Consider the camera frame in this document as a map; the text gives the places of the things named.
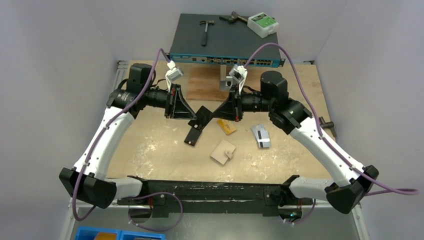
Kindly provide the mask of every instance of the hammer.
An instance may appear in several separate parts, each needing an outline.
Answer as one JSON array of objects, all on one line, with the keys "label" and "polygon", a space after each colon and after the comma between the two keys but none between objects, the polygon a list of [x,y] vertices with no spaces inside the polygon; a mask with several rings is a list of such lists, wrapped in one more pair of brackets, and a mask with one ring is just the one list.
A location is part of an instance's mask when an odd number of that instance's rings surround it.
[{"label": "hammer", "polygon": [[229,22],[230,24],[233,24],[233,23],[237,22],[237,20],[240,20],[240,21],[242,21],[243,23],[248,24],[248,20],[247,20],[246,18],[244,18],[244,17],[242,17],[242,16],[238,15],[238,14],[237,14],[237,12],[235,12],[235,11],[233,11],[233,12],[231,13],[231,16],[230,16],[229,18],[225,18],[225,17],[223,17],[223,16],[220,16],[220,17],[219,17],[219,19],[224,20],[224,21],[227,21],[227,22]]},{"label": "hammer", "polygon": [[202,24],[206,24],[206,27],[204,28],[204,33],[203,33],[203,37],[201,38],[201,45],[204,47],[206,46],[206,44],[208,44],[208,25],[214,25],[215,21],[200,21],[199,22],[200,25]]}]

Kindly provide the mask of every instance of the wooden block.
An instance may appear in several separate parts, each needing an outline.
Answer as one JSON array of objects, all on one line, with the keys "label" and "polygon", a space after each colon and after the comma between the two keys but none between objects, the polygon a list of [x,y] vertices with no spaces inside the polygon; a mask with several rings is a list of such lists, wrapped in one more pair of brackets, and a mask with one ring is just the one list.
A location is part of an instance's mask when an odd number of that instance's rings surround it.
[{"label": "wooden block", "polygon": [[224,133],[226,135],[230,135],[230,134],[234,133],[237,130],[236,127],[230,121],[228,121],[228,120],[219,119],[216,122],[222,128],[222,130],[224,131]]},{"label": "wooden block", "polygon": [[236,150],[236,146],[226,140],[221,140],[218,146],[216,146],[216,148],[212,151],[210,156],[220,164],[224,165],[228,159],[233,157],[234,150]]},{"label": "wooden block", "polygon": [[[186,98],[188,100],[225,101],[228,97],[228,91],[220,90],[220,66],[199,65],[191,67]],[[261,74],[270,70],[272,70],[270,67],[248,67],[244,85],[259,91],[261,89]]]}]

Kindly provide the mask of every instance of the gray wall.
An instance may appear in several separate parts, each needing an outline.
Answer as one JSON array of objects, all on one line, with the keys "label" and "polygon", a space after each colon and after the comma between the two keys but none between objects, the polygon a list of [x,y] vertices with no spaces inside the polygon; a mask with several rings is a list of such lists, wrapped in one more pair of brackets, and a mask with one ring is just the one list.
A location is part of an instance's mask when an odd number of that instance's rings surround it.
[{"label": "gray wall", "polygon": [[152,59],[158,48],[169,51],[180,13],[229,15],[236,11],[245,16],[265,12],[275,17],[279,22],[279,43],[287,48],[292,59],[299,62],[317,57],[348,0],[89,2],[101,33],[119,60]]},{"label": "gray wall", "polygon": [[[316,60],[337,141],[398,188],[424,185],[423,13],[422,0],[350,0]],[[372,239],[422,239],[423,194],[362,203]]]},{"label": "gray wall", "polygon": [[1,239],[59,238],[116,63],[82,0],[0,1]]}]

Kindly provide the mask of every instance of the green label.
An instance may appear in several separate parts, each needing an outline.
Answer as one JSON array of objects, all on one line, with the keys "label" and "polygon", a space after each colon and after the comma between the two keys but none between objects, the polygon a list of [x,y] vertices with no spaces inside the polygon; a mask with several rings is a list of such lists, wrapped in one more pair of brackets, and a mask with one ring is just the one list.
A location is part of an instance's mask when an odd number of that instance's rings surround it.
[{"label": "green label", "polygon": [[259,24],[259,26],[261,26],[262,28],[266,28],[277,22],[274,19],[272,19],[270,16],[266,15],[265,13],[262,13],[259,16],[255,16],[254,18],[252,18],[252,20],[255,21],[257,24]]}]

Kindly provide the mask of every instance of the wooden surface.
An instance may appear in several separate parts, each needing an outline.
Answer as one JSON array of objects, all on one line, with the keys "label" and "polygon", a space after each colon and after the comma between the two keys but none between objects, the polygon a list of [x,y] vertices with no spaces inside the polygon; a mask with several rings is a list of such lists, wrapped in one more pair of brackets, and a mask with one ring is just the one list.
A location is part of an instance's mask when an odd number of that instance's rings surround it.
[{"label": "wooden surface", "polygon": [[[152,64],[152,61],[131,61]],[[177,63],[184,76],[177,80],[182,93],[187,95],[188,82],[192,71],[204,65]],[[296,65],[304,90],[317,113],[329,121],[317,69],[314,65]],[[250,67],[247,78],[260,76],[265,71],[279,71],[288,81],[289,96],[307,105],[296,83],[289,64],[280,68]],[[156,67],[157,79],[163,78],[167,66],[160,61]],[[219,84],[219,74],[204,75],[204,81]],[[165,82],[159,86],[166,88]],[[187,101],[194,111],[202,105],[212,112],[221,104],[219,101]],[[243,120],[234,122],[237,131],[226,135],[212,119],[203,130],[195,147],[184,143],[190,126],[188,120],[166,119],[164,109],[146,107],[129,127],[112,158],[108,178],[137,175],[145,179],[214,181],[239,183],[282,183],[293,174],[307,178],[328,178],[325,168],[299,142],[275,127],[268,113],[247,112]],[[269,131],[271,148],[258,149],[250,127],[263,124]],[[236,146],[233,158],[224,166],[211,159],[210,154],[221,140]]]},{"label": "wooden surface", "polygon": [[[248,67],[248,77],[244,85],[255,90],[261,89],[259,81],[261,74],[264,72],[262,67]],[[219,85],[220,66],[213,64],[200,64],[192,67],[188,78],[187,100],[202,100],[202,101],[225,101],[228,97],[228,90],[221,91]]]}]

